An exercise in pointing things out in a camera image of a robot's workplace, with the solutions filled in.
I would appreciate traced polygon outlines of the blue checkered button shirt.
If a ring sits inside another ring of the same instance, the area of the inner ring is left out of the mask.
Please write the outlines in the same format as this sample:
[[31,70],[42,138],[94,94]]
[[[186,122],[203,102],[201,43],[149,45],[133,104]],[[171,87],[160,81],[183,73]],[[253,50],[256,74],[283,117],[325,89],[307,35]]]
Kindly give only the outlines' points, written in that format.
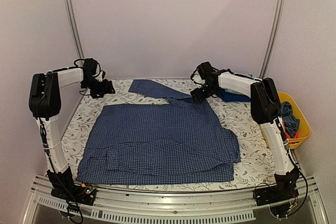
[[77,179],[105,185],[230,182],[240,162],[237,136],[206,100],[150,80],[130,92],[166,104],[103,107],[89,134]]

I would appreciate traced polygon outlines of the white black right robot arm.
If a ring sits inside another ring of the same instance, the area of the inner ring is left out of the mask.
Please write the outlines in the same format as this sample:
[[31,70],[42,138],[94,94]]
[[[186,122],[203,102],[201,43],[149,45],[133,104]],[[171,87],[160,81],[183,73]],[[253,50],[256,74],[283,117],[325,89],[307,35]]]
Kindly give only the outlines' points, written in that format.
[[251,116],[265,134],[275,162],[277,185],[272,188],[271,196],[276,201],[284,200],[291,194],[291,185],[299,178],[299,170],[290,153],[289,140],[280,114],[281,103],[273,79],[252,78],[229,69],[217,70],[208,61],[196,67],[191,80],[196,74],[204,83],[191,92],[195,102],[214,95],[220,88],[250,98]]

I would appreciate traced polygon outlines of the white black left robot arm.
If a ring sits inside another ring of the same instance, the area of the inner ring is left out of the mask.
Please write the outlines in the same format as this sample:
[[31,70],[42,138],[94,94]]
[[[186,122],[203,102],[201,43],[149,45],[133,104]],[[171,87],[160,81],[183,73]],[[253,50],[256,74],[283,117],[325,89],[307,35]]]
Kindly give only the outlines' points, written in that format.
[[48,177],[53,179],[72,179],[72,172],[67,163],[62,147],[59,130],[59,113],[61,110],[60,89],[79,83],[82,89],[88,89],[93,99],[114,94],[111,80],[93,58],[83,60],[80,66],[77,60],[72,67],[65,67],[33,75],[29,109],[39,127],[39,133],[48,164]]

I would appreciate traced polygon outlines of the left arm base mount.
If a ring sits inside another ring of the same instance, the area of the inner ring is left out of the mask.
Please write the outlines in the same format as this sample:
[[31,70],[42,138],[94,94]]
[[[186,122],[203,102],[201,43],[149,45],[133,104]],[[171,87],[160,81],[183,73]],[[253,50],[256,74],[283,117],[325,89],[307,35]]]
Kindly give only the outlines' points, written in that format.
[[96,193],[93,193],[92,196],[86,194],[83,187],[74,183],[72,175],[49,173],[48,177],[53,186],[51,191],[52,196],[71,202],[76,201],[78,204],[93,206]]

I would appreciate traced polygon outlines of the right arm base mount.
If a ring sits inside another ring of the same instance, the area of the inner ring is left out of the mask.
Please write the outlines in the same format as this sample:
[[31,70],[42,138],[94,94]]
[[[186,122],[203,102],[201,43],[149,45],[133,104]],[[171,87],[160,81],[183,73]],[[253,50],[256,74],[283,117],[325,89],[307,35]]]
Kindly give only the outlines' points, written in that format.
[[278,185],[270,186],[263,182],[253,191],[253,198],[257,206],[275,204],[269,207],[270,213],[277,219],[288,218],[297,205],[299,192],[296,185],[283,190]]

